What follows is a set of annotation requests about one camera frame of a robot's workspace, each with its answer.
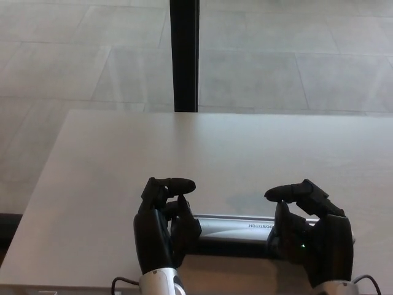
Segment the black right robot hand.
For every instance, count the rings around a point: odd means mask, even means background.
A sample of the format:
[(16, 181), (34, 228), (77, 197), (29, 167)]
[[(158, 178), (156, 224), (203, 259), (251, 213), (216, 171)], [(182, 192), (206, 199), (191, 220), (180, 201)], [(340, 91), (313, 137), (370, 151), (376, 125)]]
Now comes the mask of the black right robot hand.
[(350, 281), (354, 260), (351, 223), (328, 193), (308, 179), (265, 192), (276, 203), (269, 252), (303, 266), (312, 288), (328, 281)]

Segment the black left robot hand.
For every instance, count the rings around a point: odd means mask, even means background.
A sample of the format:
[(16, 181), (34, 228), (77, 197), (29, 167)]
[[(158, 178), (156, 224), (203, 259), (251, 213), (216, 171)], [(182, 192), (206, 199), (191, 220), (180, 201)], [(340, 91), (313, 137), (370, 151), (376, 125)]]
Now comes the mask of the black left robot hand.
[(198, 241), (201, 226), (185, 194), (196, 189), (191, 179), (149, 178), (133, 220), (134, 240), (142, 274), (177, 269)]

